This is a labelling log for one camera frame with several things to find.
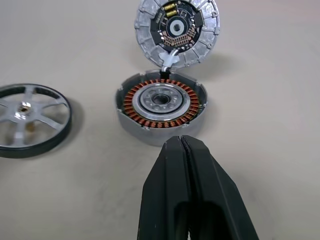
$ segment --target black rubber tire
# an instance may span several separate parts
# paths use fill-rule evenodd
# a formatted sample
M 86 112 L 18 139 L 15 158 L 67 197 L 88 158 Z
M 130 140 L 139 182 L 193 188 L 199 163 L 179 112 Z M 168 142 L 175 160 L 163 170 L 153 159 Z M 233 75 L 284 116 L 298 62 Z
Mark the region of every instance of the black rubber tire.
M 19 85 L 34 85 L 38 87 L 44 87 L 47 89 L 52 90 L 53 92 L 58 93 L 64 100 L 66 101 L 69 110 L 70 110 L 70 118 L 68 119 L 68 122 L 66 123 L 65 127 L 54 137 L 48 139 L 47 141 L 41 142 L 39 144 L 33 145 L 33 146 L 27 146 L 27 147 L 4 147 L 0 146 L 0 157 L 2 158 L 8 158 L 8 159 L 25 159 L 25 158 L 31 158 L 35 157 L 40 154 L 44 154 L 53 148 L 55 148 L 57 145 L 59 145 L 70 133 L 70 130 L 72 128 L 72 115 L 73 115 L 73 110 L 71 107 L 70 102 L 68 99 L 62 95 L 59 91 L 40 84 L 32 84 L 32 83 L 24 83 L 24 84 L 13 84 L 13 85 L 8 85 L 5 87 L 10 87 L 10 86 L 17 86 Z

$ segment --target white surface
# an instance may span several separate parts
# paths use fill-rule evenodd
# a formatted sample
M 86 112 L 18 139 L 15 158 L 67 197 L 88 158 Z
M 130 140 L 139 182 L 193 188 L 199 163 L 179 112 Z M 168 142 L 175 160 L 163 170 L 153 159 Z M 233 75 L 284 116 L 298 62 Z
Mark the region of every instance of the white surface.
M 0 83 L 39 83 L 76 112 L 67 144 L 0 158 L 3 240 L 130 240 L 160 148 L 122 130 L 121 82 L 156 68 L 133 27 L 139 1 L 0 1 Z M 217 1 L 213 54 L 183 71 L 210 105 L 199 139 L 237 184 L 261 240 L 320 239 L 320 1 Z

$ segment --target copper coil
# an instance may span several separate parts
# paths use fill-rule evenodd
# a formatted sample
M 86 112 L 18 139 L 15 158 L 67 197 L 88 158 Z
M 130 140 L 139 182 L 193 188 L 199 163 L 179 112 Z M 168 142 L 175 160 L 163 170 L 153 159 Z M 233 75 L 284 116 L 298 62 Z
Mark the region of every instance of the copper coil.
M 154 83 L 168 83 L 168 84 L 174 84 L 179 86 L 180 88 L 184 89 L 189 97 L 190 97 L 190 107 L 188 111 L 181 117 L 170 120 L 170 121 L 152 121 L 149 119 L 146 119 L 139 114 L 137 114 L 133 108 L 132 100 L 134 94 L 142 87 L 154 84 Z M 135 122 L 139 123 L 142 126 L 150 127 L 150 128 L 174 128 L 181 126 L 182 124 L 186 124 L 190 122 L 193 118 L 196 117 L 198 114 L 198 110 L 200 108 L 199 98 L 195 91 L 191 89 L 191 87 L 181 83 L 177 82 L 175 80 L 171 79 L 154 79 L 154 80 L 148 80 L 143 83 L 139 83 L 136 86 L 134 86 L 125 96 L 124 103 L 123 103 L 123 109 L 127 116 L 129 116 L 131 119 L 133 119 Z

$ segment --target copper winding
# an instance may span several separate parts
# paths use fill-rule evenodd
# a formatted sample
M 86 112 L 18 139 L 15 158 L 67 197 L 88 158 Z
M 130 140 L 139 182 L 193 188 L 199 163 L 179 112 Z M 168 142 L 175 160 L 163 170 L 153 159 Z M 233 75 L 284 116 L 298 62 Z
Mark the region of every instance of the copper winding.
M 150 119 L 146 119 L 146 118 L 140 116 L 138 113 L 136 113 L 136 111 L 134 110 L 133 104 L 132 104 L 133 96 L 140 88 L 142 88 L 146 85 L 149 85 L 149 84 L 154 84 L 154 83 L 174 84 L 174 85 L 179 86 L 183 90 L 185 90 L 190 97 L 190 107 L 189 107 L 188 111 L 184 115 L 180 116 L 179 118 L 174 119 L 174 120 L 170 120 L 170 121 L 153 121 Z M 124 113 L 128 117 L 130 117 L 135 122 L 139 123 L 140 125 L 142 125 L 144 127 L 158 128 L 158 129 L 174 128 L 174 127 L 178 127 L 182 124 L 186 124 L 186 123 L 190 122 L 197 115 L 197 113 L 199 111 L 199 107 L 200 107 L 199 98 L 198 98 L 197 94 L 195 93 L 195 91 L 191 87 L 189 87 L 179 81 L 177 82 L 177 81 L 171 80 L 171 79 L 153 79 L 153 80 L 145 81 L 143 83 L 139 83 L 129 90 L 129 92 L 126 94 L 126 96 L 124 98 L 124 102 L 123 102 Z

